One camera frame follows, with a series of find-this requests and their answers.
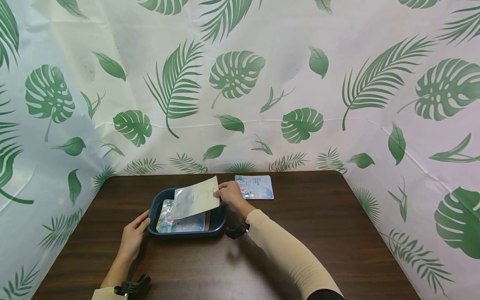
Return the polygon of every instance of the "fabric backdrop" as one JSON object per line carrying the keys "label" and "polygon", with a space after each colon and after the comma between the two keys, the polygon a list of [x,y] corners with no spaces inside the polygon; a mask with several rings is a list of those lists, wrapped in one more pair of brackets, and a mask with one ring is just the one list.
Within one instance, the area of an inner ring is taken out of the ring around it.
{"label": "fabric backdrop", "polygon": [[422,299],[480,299],[479,34],[475,0],[0,0],[0,299],[111,176],[328,169]]}

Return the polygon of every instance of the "blue plastic tray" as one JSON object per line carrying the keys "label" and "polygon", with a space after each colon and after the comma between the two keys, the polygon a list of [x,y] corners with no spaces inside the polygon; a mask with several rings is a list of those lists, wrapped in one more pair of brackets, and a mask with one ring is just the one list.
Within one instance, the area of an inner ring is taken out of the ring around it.
{"label": "blue plastic tray", "polygon": [[211,238],[219,236],[225,229],[225,222],[227,220],[227,212],[225,206],[220,206],[210,211],[210,226],[206,231],[194,231],[194,232],[158,232],[156,230],[156,224],[160,218],[162,212],[162,205],[166,199],[174,199],[175,190],[178,188],[166,189],[158,193],[153,199],[152,206],[150,207],[150,224],[148,225],[148,231],[153,235],[162,238],[169,239],[190,239],[190,238]]}

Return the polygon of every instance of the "black wrist strap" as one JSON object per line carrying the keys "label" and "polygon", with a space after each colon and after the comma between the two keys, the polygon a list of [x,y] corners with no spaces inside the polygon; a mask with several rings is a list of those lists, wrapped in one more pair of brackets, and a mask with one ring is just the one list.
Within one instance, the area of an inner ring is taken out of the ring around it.
{"label": "black wrist strap", "polygon": [[147,274],[142,274],[137,282],[124,281],[121,284],[121,287],[115,287],[115,294],[128,296],[128,294],[133,294],[144,290],[149,283],[150,276]]}
{"label": "black wrist strap", "polygon": [[242,220],[236,228],[232,229],[228,227],[225,229],[225,234],[231,239],[236,239],[241,237],[248,229],[250,229],[250,224]]}

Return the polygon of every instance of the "arm sleeve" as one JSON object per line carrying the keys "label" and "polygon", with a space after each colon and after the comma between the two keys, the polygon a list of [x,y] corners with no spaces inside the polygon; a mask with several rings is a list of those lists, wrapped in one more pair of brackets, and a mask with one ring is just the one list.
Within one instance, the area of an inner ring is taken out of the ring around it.
{"label": "arm sleeve", "polygon": [[93,293],[92,300],[127,300],[127,296],[115,294],[113,287],[99,288]]}
{"label": "arm sleeve", "polygon": [[342,295],[335,281],[310,250],[261,210],[249,213],[248,236],[267,256],[293,279],[306,300],[317,290],[328,289]]}

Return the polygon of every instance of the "person's left hand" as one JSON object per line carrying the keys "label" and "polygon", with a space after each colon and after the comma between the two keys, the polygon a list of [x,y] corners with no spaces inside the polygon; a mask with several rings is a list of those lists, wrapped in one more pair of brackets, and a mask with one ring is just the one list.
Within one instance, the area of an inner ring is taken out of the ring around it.
{"label": "person's left hand", "polygon": [[148,235],[148,232],[144,233],[144,231],[150,224],[149,212],[150,210],[147,210],[123,229],[120,249],[117,254],[118,259],[132,263],[137,258],[140,244],[144,236]]}

